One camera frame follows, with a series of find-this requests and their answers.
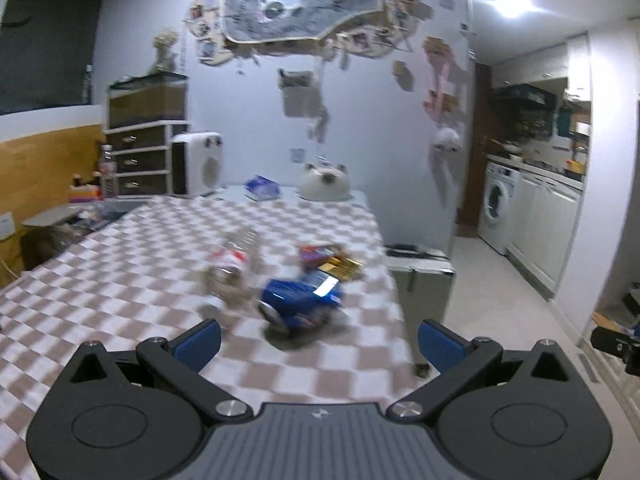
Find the white wall power socket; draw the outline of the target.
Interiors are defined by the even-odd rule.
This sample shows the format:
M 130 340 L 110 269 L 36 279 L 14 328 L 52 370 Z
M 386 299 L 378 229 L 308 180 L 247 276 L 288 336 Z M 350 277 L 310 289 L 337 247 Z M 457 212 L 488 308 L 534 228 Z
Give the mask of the white wall power socket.
M 5 212 L 0 214 L 0 240 L 3 242 L 16 232 L 13 214 Z

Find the white space heater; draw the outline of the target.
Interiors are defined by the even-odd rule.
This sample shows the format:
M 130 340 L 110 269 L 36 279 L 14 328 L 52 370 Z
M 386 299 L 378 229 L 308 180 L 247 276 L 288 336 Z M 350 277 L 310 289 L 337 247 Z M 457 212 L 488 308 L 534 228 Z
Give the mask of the white space heater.
M 219 133 L 184 132 L 171 139 L 172 194 L 194 197 L 216 193 L 222 173 Z

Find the silver ribbed suitcase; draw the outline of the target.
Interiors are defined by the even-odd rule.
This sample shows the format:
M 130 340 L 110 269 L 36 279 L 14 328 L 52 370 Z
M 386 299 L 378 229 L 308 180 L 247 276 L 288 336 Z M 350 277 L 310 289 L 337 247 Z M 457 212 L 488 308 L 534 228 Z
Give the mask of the silver ribbed suitcase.
M 414 370 L 424 376 L 428 364 L 419 350 L 418 329 L 426 318 L 444 318 L 456 270 L 441 250 L 416 245 L 386 246 L 385 263 L 396 282 Z

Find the white washing machine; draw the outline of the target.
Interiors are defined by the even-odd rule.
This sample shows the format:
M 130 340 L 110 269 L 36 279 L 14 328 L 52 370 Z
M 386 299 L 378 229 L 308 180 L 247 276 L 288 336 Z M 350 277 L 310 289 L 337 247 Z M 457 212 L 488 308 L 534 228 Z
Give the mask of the white washing machine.
M 477 234 L 500 255 L 506 253 L 511 229 L 511 210 L 520 173 L 511 167 L 488 162 L 480 204 Z

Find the white kitchen cabinets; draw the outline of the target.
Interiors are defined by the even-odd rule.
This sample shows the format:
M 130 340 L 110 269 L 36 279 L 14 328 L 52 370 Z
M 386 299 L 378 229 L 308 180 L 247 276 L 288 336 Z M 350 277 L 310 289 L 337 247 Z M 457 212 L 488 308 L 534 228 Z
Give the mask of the white kitchen cabinets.
M 520 174 L 506 256 L 544 298 L 553 298 L 559 287 L 581 200 L 579 188 L 530 171 Z

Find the white drawer cabinet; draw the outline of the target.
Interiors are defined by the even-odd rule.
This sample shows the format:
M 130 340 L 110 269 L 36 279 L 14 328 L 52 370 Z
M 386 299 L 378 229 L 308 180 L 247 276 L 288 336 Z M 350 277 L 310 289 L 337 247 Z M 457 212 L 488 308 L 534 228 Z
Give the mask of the white drawer cabinet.
M 106 129 L 105 141 L 116 162 L 117 196 L 172 193 L 171 140 L 189 131 L 185 120 L 156 120 Z

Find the clear plastic water bottle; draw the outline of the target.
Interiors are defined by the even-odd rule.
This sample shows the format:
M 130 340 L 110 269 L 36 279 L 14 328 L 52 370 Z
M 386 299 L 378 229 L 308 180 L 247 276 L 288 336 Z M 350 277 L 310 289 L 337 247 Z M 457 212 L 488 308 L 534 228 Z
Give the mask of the clear plastic water bottle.
M 231 232 L 210 255 L 206 292 L 228 308 L 244 307 L 253 297 L 259 267 L 258 233 L 250 228 Z

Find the upright water bottle red label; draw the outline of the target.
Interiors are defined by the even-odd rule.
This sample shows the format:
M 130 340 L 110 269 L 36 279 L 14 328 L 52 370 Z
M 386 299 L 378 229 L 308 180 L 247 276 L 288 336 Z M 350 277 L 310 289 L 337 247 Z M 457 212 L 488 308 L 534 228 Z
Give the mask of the upright water bottle red label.
M 104 200 L 117 197 L 117 164 L 111 144 L 103 144 L 99 161 L 101 193 Z

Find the gold foil wrapper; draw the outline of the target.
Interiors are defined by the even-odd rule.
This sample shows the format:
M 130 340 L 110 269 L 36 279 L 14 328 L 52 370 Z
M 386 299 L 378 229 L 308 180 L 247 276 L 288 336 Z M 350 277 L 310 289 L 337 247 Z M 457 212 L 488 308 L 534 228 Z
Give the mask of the gold foil wrapper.
M 341 282 L 348 282 L 360 278 L 362 264 L 347 256 L 333 256 L 319 266 L 319 270 L 337 278 Z

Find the white cat-shaped ornament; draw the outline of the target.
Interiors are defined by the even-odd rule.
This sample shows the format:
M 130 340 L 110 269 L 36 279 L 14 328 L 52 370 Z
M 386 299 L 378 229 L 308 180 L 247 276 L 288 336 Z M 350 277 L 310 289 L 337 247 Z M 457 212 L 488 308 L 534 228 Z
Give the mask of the white cat-shaped ornament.
M 307 164 L 298 186 L 298 195 L 312 202 L 344 202 L 350 199 L 350 180 L 347 168 Z

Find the red cigarette pack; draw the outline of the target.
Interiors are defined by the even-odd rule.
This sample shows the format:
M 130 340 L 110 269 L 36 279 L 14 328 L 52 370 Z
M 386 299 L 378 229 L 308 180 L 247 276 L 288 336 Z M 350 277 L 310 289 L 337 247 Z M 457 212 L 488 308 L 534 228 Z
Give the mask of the red cigarette pack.
M 342 253 L 343 247 L 340 244 L 311 244 L 298 248 L 299 262 L 304 269 L 318 268 Z

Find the white plush wall toy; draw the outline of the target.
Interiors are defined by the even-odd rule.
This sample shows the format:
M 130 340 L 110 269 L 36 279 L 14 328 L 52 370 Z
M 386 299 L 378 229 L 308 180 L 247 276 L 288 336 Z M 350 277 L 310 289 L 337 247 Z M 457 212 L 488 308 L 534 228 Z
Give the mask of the white plush wall toy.
M 460 133 L 451 127 L 439 128 L 435 134 L 434 149 L 444 152 L 457 153 L 463 148 Z

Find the crushed blue soda can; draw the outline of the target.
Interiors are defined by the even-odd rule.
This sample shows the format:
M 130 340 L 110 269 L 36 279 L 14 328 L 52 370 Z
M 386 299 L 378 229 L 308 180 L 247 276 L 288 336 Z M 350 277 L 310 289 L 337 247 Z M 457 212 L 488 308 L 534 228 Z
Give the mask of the crushed blue soda can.
M 262 290 L 257 307 L 274 330 L 295 336 L 329 324 L 340 310 L 341 299 L 340 280 L 315 270 L 295 280 L 273 278 Z

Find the dark window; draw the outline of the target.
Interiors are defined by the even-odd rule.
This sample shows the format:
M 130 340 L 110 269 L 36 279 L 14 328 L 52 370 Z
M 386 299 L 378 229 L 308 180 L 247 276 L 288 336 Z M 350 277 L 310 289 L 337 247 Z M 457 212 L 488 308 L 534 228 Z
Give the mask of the dark window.
M 86 105 L 102 0 L 6 0 L 1 113 Z

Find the dried flower bouquet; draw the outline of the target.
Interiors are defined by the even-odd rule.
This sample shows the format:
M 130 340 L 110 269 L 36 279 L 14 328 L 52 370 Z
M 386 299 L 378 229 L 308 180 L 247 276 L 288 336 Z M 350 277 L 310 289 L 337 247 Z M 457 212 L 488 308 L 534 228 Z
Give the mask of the dried flower bouquet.
M 179 39 L 179 33 L 173 28 L 165 28 L 158 32 L 153 40 L 155 58 L 149 69 L 149 75 L 158 73 L 173 73 L 176 69 L 176 52 L 174 47 Z

